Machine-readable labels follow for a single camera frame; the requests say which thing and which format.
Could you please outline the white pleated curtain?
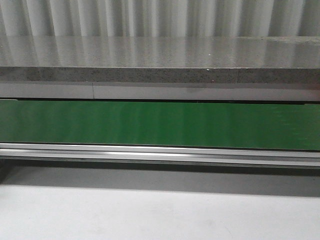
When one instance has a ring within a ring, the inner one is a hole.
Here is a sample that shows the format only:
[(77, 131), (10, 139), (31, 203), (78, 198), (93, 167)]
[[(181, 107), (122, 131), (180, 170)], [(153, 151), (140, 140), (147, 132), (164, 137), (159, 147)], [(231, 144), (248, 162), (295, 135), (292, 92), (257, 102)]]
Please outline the white pleated curtain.
[(5, 36), (319, 36), (317, 0), (3, 0)]

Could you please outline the green conveyor belt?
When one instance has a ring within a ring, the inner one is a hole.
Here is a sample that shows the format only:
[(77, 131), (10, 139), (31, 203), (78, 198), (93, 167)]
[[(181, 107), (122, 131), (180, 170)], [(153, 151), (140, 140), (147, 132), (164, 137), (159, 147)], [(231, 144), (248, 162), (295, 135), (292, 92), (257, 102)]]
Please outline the green conveyor belt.
[(2, 100), (5, 143), (320, 149), (317, 104)]

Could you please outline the grey granite counter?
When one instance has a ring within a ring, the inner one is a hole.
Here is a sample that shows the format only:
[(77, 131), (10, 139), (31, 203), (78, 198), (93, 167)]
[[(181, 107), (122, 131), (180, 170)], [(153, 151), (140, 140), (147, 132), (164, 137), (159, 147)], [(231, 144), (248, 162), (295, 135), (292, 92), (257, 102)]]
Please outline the grey granite counter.
[(318, 84), (318, 37), (2, 36), (2, 81)]

